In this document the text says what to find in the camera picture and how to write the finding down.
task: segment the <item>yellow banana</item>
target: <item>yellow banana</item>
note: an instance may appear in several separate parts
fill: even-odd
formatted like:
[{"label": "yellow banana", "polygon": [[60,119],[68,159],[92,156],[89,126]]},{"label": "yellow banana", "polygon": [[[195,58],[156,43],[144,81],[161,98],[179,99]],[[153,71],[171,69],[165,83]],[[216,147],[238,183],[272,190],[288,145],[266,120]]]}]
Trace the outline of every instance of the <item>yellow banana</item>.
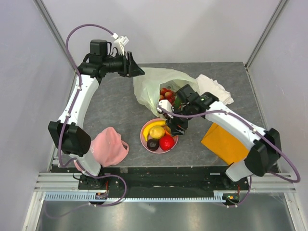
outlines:
[{"label": "yellow banana", "polygon": [[146,126],[143,130],[143,133],[142,133],[145,141],[146,142],[148,141],[149,132],[150,132],[150,129],[152,127],[154,127],[154,126],[164,126],[164,125],[166,125],[166,122],[164,120],[161,120],[161,121],[153,122],[153,123],[149,124],[148,126]]}]

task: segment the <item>wall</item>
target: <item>wall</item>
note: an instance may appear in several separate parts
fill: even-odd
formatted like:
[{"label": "wall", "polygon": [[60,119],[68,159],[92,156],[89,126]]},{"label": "wall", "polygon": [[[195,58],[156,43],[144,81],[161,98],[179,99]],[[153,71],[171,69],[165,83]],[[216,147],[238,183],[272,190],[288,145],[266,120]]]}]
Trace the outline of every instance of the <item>wall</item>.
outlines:
[{"label": "wall", "polygon": [[[43,0],[62,37],[78,25],[100,24],[130,39],[138,63],[245,62],[279,0]],[[80,63],[98,28],[73,35]]]},{"label": "wall", "polygon": [[0,1],[0,230],[21,230],[73,70],[31,0]]},{"label": "wall", "polygon": [[[297,166],[296,184],[308,215],[308,1],[289,1],[250,73],[268,127],[281,134],[282,150]],[[282,163],[284,170],[290,167]]]}]

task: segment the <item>white plastic bag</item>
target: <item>white plastic bag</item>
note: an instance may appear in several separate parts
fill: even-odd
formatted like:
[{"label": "white plastic bag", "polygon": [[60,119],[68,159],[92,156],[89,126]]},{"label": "white plastic bag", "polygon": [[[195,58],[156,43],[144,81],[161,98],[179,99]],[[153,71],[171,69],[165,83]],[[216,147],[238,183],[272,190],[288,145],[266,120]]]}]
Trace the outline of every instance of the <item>white plastic bag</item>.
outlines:
[{"label": "white plastic bag", "polygon": [[134,94],[137,101],[150,109],[157,117],[159,117],[159,114],[156,107],[161,88],[176,92],[189,84],[192,89],[199,92],[197,81],[186,73],[165,68],[144,67],[142,69],[145,71],[145,75],[134,77]]}]

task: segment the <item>pink cloth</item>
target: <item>pink cloth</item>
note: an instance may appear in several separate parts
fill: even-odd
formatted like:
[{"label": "pink cloth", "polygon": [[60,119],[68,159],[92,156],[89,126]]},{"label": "pink cloth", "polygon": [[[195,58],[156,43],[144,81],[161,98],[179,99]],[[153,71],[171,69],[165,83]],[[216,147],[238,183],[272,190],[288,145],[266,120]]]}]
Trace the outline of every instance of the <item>pink cloth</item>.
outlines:
[{"label": "pink cloth", "polygon": [[114,128],[108,127],[91,142],[90,151],[98,163],[107,167],[120,163],[127,156],[129,146],[121,140],[121,135]]}]

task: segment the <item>pink bowl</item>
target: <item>pink bowl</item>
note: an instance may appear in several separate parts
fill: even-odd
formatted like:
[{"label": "pink bowl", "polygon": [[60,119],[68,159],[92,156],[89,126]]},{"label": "pink bowl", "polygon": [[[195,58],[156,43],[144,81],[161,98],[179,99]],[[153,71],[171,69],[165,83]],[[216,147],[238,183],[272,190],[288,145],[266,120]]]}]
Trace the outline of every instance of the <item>pink bowl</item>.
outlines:
[{"label": "pink bowl", "polygon": [[141,132],[140,132],[140,140],[141,140],[142,145],[145,147],[146,150],[148,150],[148,151],[151,152],[151,153],[157,153],[157,154],[167,153],[167,152],[169,152],[170,150],[172,150],[172,149],[175,147],[175,145],[177,145],[177,143],[178,143],[179,136],[175,136],[175,137],[173,137],[175,144],[174,144],[174,146],[173,146],[171,149],[169,149],[168,151],[164,151],[164,150],[162,150],[160,147],[159,147],[156,151],[151,151],[151,150],[148,149],[148,147],[146,146],[146,141],[145,141],[145,139],[144,139],[144,137],[143,137],[143,134],[142,134],[142,133],[143,133],[143,130],[144,130],[145,127],[148,126],[149,124],[151,124],[151,123],[153,123],[153,122],[161,121],[161,120],[163,120],[163,119],[157,118],[157,119],[152,119],[152,120],[150,120],[149,122],[147,122],[147,123],[142,127]]}]

